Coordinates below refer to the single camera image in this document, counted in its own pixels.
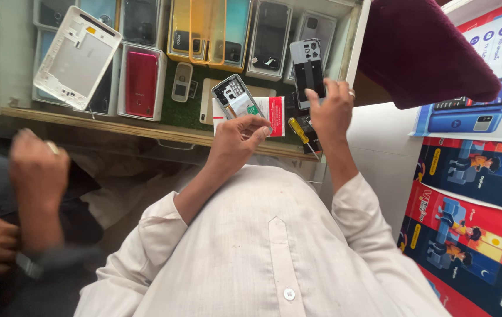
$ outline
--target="cartoon person on poster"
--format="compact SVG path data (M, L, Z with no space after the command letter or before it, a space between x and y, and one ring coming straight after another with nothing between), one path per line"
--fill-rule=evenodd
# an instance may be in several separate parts
M427 253L434 252L438 256L448 254L451 261L454 262L455 259L459 259L464 267L470 267L472 265L472 254L469 252L462 252L459 247L454 244L436 244L433 241L429 241L429 249Z
M488 158L482 155L474 155L468 158L459 158L458 160L450 161L451 167L449 173L453 171L466 171L469 168L474 168L480 171L482 168L487 168L490 172L494 173L500 168L500 159L497 157Z
M478 239L480 239L480 236L482 235L480 227L466 227L466 220L462 220L460 223L457 223L456 221L454 221L454 217L450 213L442 213L441 217L439 217L439 215L435 215L435 219L441 220L442 223L449 226L449 231L466 236L470 240L478 241Z

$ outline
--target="poster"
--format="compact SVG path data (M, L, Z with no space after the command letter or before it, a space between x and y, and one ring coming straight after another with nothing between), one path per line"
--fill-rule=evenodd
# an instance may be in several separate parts
M502 142L425 137L414 179L502 207Z
M502 210L414 180L397 242L454 316L502 316Z
M502 7L459 26L459 30L502 84ZM485 103L459 97L424 105L410 135L502 141L502 90L496 99Z

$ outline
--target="red phone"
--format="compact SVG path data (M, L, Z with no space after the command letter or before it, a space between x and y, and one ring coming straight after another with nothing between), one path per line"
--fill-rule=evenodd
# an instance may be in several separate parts
M153 118L157 57L128 52L126 61L126 113Z

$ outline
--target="screwdriver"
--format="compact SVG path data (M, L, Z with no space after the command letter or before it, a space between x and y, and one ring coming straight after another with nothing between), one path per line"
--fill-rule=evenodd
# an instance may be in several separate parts
M290 118L288 120L288 124L290 125L292 130L294 130L294 133L298 134L298 136L302 139L302 142L304 144L308 144L308 146L312 150L312 153L314 155L316 155L316 159L319 160L320 158L318 157L318 155L316 154L316 152L314 151L314 149L310 145L310 139L308 139L308 137L304 134L304 130L302 130L302 127L298 124L298 121L296 121L296 119L294 119L294 118Z

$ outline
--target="yellow screwdriver handle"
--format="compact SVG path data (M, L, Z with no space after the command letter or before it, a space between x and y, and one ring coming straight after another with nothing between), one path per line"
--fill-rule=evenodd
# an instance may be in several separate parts
M292 127L292 130L294 130L294 133L298 134L304 144L310 141L310 139L308 139L308 137L304 134L304 130L302 130L302 127L298 124L296 119L290 118L288 120L288 124Z

